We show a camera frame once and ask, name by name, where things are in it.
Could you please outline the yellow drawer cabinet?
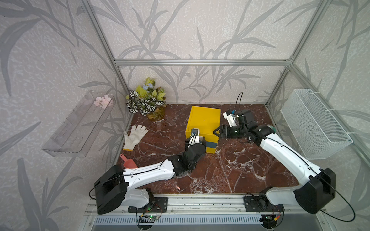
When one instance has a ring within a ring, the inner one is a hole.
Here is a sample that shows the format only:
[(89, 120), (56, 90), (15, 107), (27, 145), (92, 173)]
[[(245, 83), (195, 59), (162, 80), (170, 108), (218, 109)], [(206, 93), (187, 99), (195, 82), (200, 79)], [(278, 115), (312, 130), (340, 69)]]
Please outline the yellow drawer cabinet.
[(214, 135), (214, 130), (220, 126), (220, 122), (220, 109), (192, 106), (185, 131), (186, 138), (191, 137), (192, 129), (199, 129), (200, 137), (206, 140), (206, 152), (215, 154), (219, 137)]

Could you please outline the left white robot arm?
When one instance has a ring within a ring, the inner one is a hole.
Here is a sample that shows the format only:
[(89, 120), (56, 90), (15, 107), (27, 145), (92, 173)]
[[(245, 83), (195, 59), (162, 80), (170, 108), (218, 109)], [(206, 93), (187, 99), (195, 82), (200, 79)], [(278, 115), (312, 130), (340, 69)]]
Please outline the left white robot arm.
[(162, 162), (138, 168), (114, 165), (93, 185), (98, 215), (110, 213), (120, 206), (147, 208), (154, 204), (150, 189), (142, 186), (158, 181), (182, 178), (191, 173), (206, 154), (206, 139), (193, 136), (186, 139), (186, 150)]

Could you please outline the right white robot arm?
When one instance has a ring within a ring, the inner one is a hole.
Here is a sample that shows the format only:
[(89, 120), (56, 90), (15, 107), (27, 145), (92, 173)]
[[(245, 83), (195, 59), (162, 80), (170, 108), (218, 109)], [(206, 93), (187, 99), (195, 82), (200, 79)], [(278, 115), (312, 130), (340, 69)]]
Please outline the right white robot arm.
[(295, 187), (273, 187), (263, 193), (272, 205), (300, 206), (310, 214), (316, 214), (332, 201), (336, 190), (336, 174), (322, 169), (305, 159), (286, 144), (268, 125), (258, 125), (250, 110), (226, 111), (227, 125), (220, 125), (214, 135), (221, 139), (246, 139), (269, 152), (298, 180)]

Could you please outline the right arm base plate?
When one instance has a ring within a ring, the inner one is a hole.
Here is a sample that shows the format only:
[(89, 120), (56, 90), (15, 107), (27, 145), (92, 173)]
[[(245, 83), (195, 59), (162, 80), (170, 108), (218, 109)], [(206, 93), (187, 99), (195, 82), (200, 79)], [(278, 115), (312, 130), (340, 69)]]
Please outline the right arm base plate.
[(253, 194), (246, 194), (243, 197), (244, 207), (246, 212), (259, 212), (259, 213), (283, 213), (285, 208), (283, 205), (273, 205), (266, 197), (256, 196)]

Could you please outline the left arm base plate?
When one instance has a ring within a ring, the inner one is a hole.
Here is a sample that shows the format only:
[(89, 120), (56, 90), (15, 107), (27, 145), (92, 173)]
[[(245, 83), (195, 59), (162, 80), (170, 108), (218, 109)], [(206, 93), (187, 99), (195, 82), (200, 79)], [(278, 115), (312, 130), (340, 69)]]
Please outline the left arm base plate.
[(155, 201), (150, 201), (147, 205), (142, 208), (128, 207), (129, 213), (164, 213), (167, 212), (168, 197), (154, 197)]

